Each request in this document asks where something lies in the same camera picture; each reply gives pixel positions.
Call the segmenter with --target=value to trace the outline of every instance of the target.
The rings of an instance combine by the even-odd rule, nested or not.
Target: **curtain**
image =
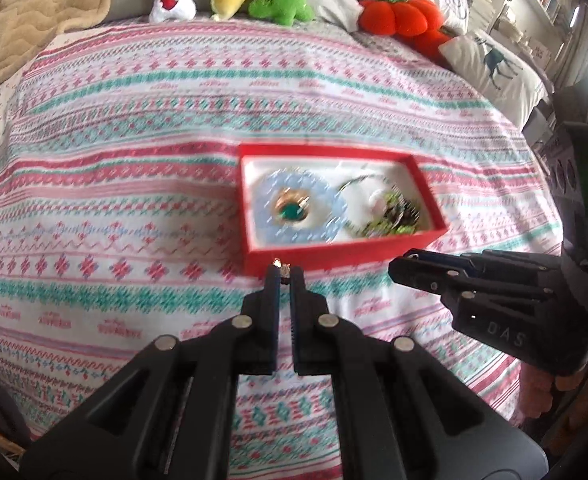
[[[554,70],[557,89],[571,86],[588,74],[588,5],[581,2],[576,24],[571,31]]]

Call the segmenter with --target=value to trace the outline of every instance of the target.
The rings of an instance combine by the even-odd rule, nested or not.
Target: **striped fabric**
[[[550,251],[559,222],[519,132],[386,38],[232,20],[103,28],[26,69],[0,128],[0,382],[42,434],[161,333],[191,338],[261,284],[240,271],[237,145],[413,153],[450,231],[431,247]],[[452,331],[386,264],[310,273],[331,311],[412,334],[509,417],[518,363]],[[241,378],[232,478],[340,476],[329,378]]]

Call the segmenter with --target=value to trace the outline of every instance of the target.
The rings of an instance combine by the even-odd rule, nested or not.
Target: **green gemstone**
[[[300,222],[307,217],[307,210],[296,202],[289,202],[280,207],[279,217],[285,222]]]

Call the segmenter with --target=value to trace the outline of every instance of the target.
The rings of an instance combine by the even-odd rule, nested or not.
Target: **gold ring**
[[[304,189],[281,189],[274,202],[274,218],[282,223],[302,222],[309,214],[309,200]]]

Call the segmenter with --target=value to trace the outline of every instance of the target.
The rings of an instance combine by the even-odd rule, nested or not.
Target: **wall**
[[[552,59],[554,59],[563,40],[554,30],[551,23],[545,22],[532,9],[528,0],[512,0],[509,5],[516,15],[516,25],[523,31],[525,37],[532,36],[540,41],[549,49]]]

